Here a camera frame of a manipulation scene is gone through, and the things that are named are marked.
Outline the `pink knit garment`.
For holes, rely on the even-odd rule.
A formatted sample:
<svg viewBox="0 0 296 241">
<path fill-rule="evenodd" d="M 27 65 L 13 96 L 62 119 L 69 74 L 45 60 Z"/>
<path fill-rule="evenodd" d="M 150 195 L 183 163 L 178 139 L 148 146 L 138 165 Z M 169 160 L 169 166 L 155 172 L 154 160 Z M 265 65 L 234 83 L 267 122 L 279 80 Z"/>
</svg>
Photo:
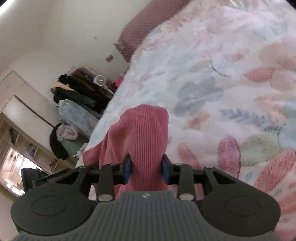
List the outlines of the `pink knit garment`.
<svg viewBox="0 0 296 241">
<path fill-rule="evenodd" d="M 132 174 L 126 185 L 117 185 L 115 195 L 123 191 L 167 190 L 161 175 L 161 160 L 168 144 L 169 115 L 165 108 L 142 104 L 126 110 L 111 125 L 104 139 L 82 154 L 83 163 L 100 167 L 132 160 Z"/>
</svg>

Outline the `pile of dark clothes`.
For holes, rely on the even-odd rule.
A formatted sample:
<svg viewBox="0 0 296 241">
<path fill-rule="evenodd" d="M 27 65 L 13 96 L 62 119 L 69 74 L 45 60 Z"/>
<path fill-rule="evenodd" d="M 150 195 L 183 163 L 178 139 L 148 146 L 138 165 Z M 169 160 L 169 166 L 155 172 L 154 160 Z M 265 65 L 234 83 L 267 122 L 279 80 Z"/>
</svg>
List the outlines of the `pile of dark clothes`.
<svg viewBox="0 0 296 241">
<path fill-rule="evenodd" d="M 88 68 L 76 68 L 61 75 L 51 86 L 54 101 L 71 100 L 94 115 L 102 114 L 113 95 L 102 87 L 93 83 L 93 78 L 98 75 Z M 108 88 L 116 92 L 118 84 L 107 79 Z"/>
</svg>

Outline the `black round basket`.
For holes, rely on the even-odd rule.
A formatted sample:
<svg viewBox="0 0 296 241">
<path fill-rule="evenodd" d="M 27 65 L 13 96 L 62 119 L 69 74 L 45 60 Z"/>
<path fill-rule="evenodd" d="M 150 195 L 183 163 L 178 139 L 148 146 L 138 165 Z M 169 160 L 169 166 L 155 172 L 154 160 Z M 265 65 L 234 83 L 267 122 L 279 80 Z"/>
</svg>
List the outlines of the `black round basket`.
<svg viewBox="0 0 296 241">
<path fill-rule="evenodd" d="M 79 136 L 76 140 L 63 140 L 62 142 L 59 142 L 57 140 L 56 130 L 60 125 L 62 125 L 62 123 L 57 124 L 50 134 L 50 147 L 58 159 L 66 160 L 73 165 L 76 165 L 80 158 L 79 156 L 81 155 L 81 148 L 84 144 L 88 143 L 89 139 L 78 132 Z"/>
</svg>

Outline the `lilac bundled cloth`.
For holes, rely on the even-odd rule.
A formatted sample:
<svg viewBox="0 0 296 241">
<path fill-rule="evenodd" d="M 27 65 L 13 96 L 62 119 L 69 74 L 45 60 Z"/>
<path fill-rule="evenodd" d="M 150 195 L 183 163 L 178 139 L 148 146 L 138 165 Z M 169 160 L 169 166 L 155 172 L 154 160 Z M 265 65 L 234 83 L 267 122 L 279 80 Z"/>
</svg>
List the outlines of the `lilac bundled cloth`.
<svg viewBox="0 0 296 241">
<path fill-rule="evenodd" d="M 59 142 L 63 140 L 74 141 L 78 138 L 79 134 L 72 126 L 63 123 L 57 128 L 56 136 Z"/>
</svg>

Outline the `light blue floral bag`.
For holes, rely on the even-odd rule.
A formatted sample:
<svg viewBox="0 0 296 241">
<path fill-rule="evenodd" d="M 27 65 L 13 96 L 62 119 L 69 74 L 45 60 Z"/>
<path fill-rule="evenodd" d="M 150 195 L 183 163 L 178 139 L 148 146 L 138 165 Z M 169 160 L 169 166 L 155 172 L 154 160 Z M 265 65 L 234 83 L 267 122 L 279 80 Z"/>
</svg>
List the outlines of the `light blue floral bag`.
<svg viewBox="0 0 296 241">
<path fill-rule="evenodd" d="M 79 104 L 68 99 L 59 101 L 58 112 L 60 119 L 88 138 L 99 121 Z"/>
</svg>

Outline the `white fan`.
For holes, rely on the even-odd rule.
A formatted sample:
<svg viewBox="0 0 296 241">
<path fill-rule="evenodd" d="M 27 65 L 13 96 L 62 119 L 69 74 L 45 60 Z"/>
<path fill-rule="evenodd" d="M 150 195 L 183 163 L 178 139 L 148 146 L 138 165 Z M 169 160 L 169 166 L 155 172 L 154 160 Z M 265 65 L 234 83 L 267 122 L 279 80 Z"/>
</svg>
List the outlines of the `white fan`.
<svg viewBox="0 0 296 241">
<path fill-rule="evenodd" d="M 114 95 L 114 92 L 111 91 L 108 86 L 106 85 L 107 84 L 107 79 L 106 77 L 104 77 L 103 75 L 96 75 L 94 78 L 93 78 L 93 83 L 102 87 L 103 89 L 105 89 L 106 91 L 108 91 L 110 94 Z"/>
</svg>

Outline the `cream wardrobe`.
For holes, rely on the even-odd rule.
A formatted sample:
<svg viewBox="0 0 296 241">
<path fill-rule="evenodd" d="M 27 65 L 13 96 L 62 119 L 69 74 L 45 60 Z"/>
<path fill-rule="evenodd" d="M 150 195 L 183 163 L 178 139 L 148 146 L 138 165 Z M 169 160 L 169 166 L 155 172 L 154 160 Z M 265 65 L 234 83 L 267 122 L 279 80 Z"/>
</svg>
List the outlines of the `cream wardrobe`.
<svg viewBox="0 0 296 241">
<path fill-rule="evenodd" d="M 15 196 L 24 193 L 22 168 L 51 175 L 75 165 L 56 157 L 50 134 L 59 123 L 55 104 L 13 70 L 1 75 L 1 185 Z"/>
</svg>

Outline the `floral fleece blanket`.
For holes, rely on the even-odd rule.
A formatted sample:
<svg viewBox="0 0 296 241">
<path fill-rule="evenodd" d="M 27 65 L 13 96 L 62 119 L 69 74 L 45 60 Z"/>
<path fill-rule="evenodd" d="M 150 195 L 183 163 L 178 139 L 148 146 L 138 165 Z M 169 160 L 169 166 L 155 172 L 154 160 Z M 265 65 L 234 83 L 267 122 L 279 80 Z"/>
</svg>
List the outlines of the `floral fleece blanket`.
<svg viewBox="0 0 296 241">
<path fill-rule="evenodd" d="M 275 234 L 295 240 L 295 8 L 287 1 L 192 1 L 156 27 L 90 137 L 78 165 L 128 109 L 168 112 L 166 155 L 216 167 L 273 196 Z"/>
</svg>

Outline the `mauve quilted headboard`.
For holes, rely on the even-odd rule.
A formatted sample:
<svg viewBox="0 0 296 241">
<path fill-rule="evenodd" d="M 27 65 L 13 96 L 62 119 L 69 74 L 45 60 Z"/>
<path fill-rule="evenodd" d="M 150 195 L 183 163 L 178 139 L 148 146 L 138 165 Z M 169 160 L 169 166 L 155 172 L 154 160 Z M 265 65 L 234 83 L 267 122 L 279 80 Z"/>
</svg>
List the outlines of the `mauve quilted headboard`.
<svg viewBox="0 0 296 241">
<path fill-rule="evenodd" d="M 123 28 L 114 44 L 117 51 L 129 62 L 135 50 L 155 27 L 173 17 L 188 3 L 188 0 L 151 1 Z"/>
</svg>

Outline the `wall socket plate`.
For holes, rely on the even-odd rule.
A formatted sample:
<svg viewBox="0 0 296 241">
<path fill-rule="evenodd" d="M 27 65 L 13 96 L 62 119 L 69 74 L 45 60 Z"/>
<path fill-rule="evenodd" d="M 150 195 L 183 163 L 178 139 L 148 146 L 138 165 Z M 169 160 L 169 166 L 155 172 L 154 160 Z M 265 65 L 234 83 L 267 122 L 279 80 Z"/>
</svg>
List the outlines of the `wall socket plate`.
<svg viewBox="0 0 296 241">
<path fill-rule="evenodd" d="M 106 58 L 107 62 L 111 62 L 114 59 L 114 56 L 112 54 L 109 54 Z"/>
</svg>

